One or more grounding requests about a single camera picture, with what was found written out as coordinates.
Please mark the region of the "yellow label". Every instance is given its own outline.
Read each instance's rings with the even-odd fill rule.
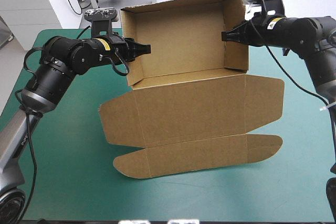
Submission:
[[[267,29],[268,29],[268,30],[273,30],[273,28],[275,27],[275,24],[276,24],[279,20],[281,20],[281,19],[283,19],[283,18],[274,18],[274,19],[272,19],[271,22],[268,24]]]
[[[105,48],[106,51],[110,51],[111,50],[110,45],[105,40],[103,40],[101,38],[95,38],[95,39],[99,40],[103,44],[103,46],[104,46],[104,48]]]

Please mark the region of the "white cabinet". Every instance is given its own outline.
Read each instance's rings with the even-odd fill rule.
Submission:
[[[80,13],[77,0],[70,2]],[[40,31],[77,29],[82,18],[67,0],[0,0],[0,16],[25,50],[33,46]]]

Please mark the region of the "cardboard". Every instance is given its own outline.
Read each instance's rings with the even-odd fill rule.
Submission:
[[[272,135],[235,135],[146,148],[117,157],[113,165],[132,178],[153,178],[246,163],[273,156],[282,139]]]
[[[126,7],[123,34],[152,53],[130,63],[132,91],[102,104],[111,144],[144,148],[114,160],[134,178],[253,163],[282,140],[246,134],[282,115],[283,81],[250,76],[248,47],[221,41],[242,0],[173,0]]]

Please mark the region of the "white drawer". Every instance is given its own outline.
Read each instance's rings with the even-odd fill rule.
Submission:
[[[59,24],[52,9],[0,10],[0,16],[9,26]]]
[[[52,9],[49,0],[0,0],[0,10]]]
[[[60,24],[50,25],[19,25],[9,26],[16,39],[19,41],[23,49],[29,50],[32,48],[37,35],[46,29],[61,29]]]

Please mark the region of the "green table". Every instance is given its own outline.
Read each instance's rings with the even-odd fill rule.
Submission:
[[[45,30],[35,46],[55,35],[75,38],[79,32]],[[83,38],[89,36],[86,31]],[[39,53],[32,55],[29,66],[36,68],[38,59]],[[294,54],[280,61],[298,82],[313,90],[303,61]],[[262,48],[251,48],[250,68],[251,74],[284,79]],[[14,90],[24,87],[29,78],[22,72]],[[283,117],[254,131],[283,138],[277,155],[257,164],[146,180],[127,178],[114,169],[113,159],[135,148],[108,144],[98,114],[100,104],[129,90],[126,79],[110,66],[93,68],[77,76],[57,109],[43,117],[33,135],[38,176],[25,219],[332,220],[324,194],[334,162],[328,115],[318,111],[318,100],[287,80]],[[12,94],[0,129],[17,108]],[[22,189],[29,191],[33,166],[28,149],[20,164],[27,181]]]

